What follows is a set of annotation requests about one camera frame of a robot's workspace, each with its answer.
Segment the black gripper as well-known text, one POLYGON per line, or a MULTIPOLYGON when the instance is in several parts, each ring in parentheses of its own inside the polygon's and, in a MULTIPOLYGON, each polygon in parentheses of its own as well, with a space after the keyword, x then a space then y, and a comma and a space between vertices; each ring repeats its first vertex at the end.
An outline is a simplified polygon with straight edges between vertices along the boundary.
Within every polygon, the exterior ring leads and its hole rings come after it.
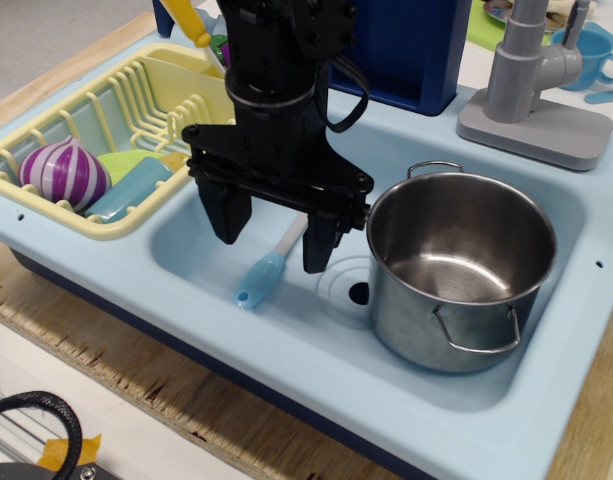
POLYGON ((183 140, 191 148, 189 172, 215 235, 234 244, 251 218, 252 197, 305 212, 303 268, 321 273, 344 231, 362 229, 372 178, 329 144, 327 131, 350 128, 364 113, 361 97, 351 113, 333 124, 328 92, 317 89, 280 102, 254 93, 235 97, 232 125, 193 124, 183 140))

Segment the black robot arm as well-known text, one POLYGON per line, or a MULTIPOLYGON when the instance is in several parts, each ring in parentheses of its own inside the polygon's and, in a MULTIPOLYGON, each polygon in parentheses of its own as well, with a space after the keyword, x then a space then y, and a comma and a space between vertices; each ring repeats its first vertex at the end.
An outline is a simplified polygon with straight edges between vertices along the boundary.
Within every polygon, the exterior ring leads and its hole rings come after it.
POLYGON ((327 115, 330 73, 368 82, 344 56, 356 40, 348 1, 223 1, 231 64, 231 125, 191 125, 189 172, 215 235, 235 242, 260 198, 306 214, 303 267, 322 272, 341 238, 362 229, 372 177, 338 154, 328 134, 348 130, 361 99, 339 122, 327 115))

